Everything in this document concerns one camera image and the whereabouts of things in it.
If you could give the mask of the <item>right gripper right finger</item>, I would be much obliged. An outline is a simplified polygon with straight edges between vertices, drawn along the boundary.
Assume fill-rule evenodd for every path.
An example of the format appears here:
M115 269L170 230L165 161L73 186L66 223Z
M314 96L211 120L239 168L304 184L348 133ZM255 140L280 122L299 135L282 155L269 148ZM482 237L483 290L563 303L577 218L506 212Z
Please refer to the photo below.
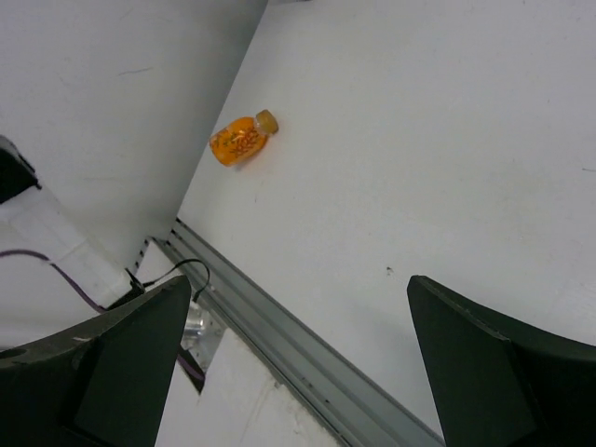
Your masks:
M411 277L407 296L447 445L594 445L594 346L428 277Z

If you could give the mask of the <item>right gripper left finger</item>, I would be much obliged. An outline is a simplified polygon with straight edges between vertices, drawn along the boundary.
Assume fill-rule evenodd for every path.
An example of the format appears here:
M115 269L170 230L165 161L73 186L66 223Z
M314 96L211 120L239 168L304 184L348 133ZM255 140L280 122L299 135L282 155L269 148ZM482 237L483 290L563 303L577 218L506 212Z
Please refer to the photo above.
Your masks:
M4 446L153 446L191 286L172 278L125 305L1 354Z

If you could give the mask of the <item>orange bottle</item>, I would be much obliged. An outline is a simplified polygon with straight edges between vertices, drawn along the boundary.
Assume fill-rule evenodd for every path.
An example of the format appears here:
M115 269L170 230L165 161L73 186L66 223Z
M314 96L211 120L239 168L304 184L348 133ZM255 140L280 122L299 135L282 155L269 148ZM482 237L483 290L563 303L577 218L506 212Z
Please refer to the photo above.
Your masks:
M209 146L224 166L243 163L260 152L278 132L278 121L268 110L241 117L210 137Z

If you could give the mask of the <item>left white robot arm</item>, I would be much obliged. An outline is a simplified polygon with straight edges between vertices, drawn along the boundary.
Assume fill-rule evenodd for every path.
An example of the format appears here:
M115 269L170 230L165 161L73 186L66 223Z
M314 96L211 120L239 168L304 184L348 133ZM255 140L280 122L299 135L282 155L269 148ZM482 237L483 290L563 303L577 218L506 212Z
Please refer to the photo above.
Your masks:
M1 137L1 223L28 245L2 250L2 258L31 257L50 266L98 313L144 293L134 274L75 222L6 136Z

